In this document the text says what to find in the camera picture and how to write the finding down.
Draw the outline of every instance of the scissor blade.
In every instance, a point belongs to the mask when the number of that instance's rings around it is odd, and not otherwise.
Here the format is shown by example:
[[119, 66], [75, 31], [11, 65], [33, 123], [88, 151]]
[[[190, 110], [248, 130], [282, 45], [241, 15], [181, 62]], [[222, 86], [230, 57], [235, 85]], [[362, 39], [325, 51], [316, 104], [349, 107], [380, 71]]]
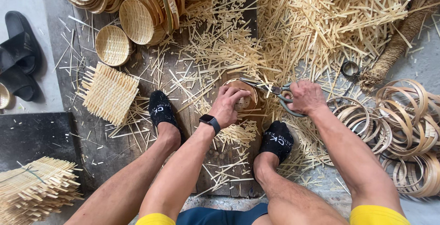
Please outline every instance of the scissor blade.
[[[265, 92], [269, 92], [269, 89], [267, 89], [266, 85], [261, 85], [261, 82], [259, 82], [259, 81], [255, 81], [255, 80], [244, 78], [244, 77], [241, 77], [240, 81], [245, 82], [245, 83], [251, 85], [252, 87], [256, 87], [258, 89], [261, 89]], [[282, 89], [279, 87], [272, 87], [271, 88], [271, 93], [274, 93], [276, 95], [281, 94], [281, 91], [282, 91]]]

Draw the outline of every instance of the person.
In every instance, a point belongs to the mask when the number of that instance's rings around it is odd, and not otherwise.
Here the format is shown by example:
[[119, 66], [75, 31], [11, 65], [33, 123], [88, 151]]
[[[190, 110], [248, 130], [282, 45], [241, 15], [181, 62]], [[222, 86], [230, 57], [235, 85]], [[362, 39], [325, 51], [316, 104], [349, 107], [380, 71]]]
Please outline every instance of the person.
[[[370, 148], [330, 112], [321, 87], [300, 80], [290, 88], [292, 94], [286, 97], [293, 98], [293, 103], [288, 105], [289, 109], [308, 115], [316, 124], [330, 158], [351, 193], [349, 223], [408, 225], [390, 177]], [[237, 112], [233, 110], [235, 102], [248, 95], [248, 91], [223, 86], [209, 114], [221, 128], [226, 128], [237, 119]], [[66, 225], [128, 224], [138, 212], [137, 225], [174, 225], [175, 222], [178, 225], [348, 224], [318, 195], [277, 174], [277, 166], [292, 145], [298, 143], [280, 121], [275, 121], [263, 134], [259, 155], [253, 162], [255, 180], [267, 194], [268, 205], [259, 204], [245, 212], [193, 208], [181, 213], [196, 184], [215, 129], [200, 123], [193, 135], [182, 143], [184, 138], [165, 94], [153, 92], [149, 110], [157, 126], [156, 142], [98, 188]], [[173, 151], [175, 154], [151, 185]]]

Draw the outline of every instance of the slipper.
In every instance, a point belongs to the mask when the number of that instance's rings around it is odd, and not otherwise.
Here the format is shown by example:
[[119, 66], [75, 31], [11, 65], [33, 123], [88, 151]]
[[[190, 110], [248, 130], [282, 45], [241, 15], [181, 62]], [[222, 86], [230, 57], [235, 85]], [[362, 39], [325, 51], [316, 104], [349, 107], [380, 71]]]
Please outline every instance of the slipper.
[[182, 144], [184, 144], [187, 139], [185, 138], [184, 132], [177, 124], [173, 110], [171, 109], [171, 103], [162, 91], [156, 90], [151, 93], [148, 112], [150, 113], [151, 121], [153, 121], [155, 127], [157, 127], [160, 122], [168, 122], [178, 128], [180, 132], [180, 145], [182, 146]]
[[[289, 156], [290, 151], [292, 151], [294, 143], [299, 142], [299, 138], [296, 135], [296, 132], [294, 130], [292, 131], [295, 134], [294, 137], [292, 136], [291, 130], [289, 130], [286, 123], [278, 120], [274, 121], [271, 126], [263, 133], [263, 138], [261, 140], [261, 146], [258, 154], [261, 154], [262, 152], [274, 153], [279, 159], [278, 165], [283, 163], [283, 161]], [[251, 174], [256, 181], [253, 167], [251, 170]]]
[[20, 12], [9, 11], [5, 17], [9, 39], [1, 43], [23, 73], [30, 74], [41, 65], [41, 51], [26, 17]]
[[32, 101], [37, 96], [38, 84], [31, 76], [23, 73], [3, 48], [0, 48], [0, 82], [24, 101]]

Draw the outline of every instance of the watch strap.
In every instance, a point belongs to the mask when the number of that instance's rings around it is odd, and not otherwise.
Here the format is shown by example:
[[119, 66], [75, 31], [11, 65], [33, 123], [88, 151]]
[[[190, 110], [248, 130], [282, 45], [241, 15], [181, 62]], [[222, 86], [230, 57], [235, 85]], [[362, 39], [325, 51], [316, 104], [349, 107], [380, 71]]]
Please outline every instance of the watch strap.
[[221, 127], [220, 127], [219, 123], [217, 122], [217, 119], [213, 117], [212, 120], [209, 121], [209, 124], [214, 127], [214, 130], [215, 130], [216, 135], [217, 135], [220, 132], [220, 130], [221, 130]]

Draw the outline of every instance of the ankle sock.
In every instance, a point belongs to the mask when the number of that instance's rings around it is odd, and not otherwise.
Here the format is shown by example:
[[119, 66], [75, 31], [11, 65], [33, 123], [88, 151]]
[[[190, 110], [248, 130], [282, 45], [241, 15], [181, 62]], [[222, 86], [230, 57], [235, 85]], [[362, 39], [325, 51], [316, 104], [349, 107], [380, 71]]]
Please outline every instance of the ankle sock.
[[148, 111], [155, 127], [161, 122], [168, 122], [178, 128], [180, 132], [180, 145], [184, 144], [186, 141], [184, 133], [177, 124], [174, 112], [171, 109], [171, 103], [162, 91], [156, 90], [151, 93]]
[[[287, 125], [277, 120], [274, 121], [263, 133], [258, 154], [261, 154], [262, 152], [272, 152], [278, 156], [279, 164], [281, 164], [287, 158], [287, 156], [289, 156], [294, 143], [294, 138], [292, 137], [292, 134], [290, 134]], [[256, 181], [253, 168], [251, 170], [251, 174]]]

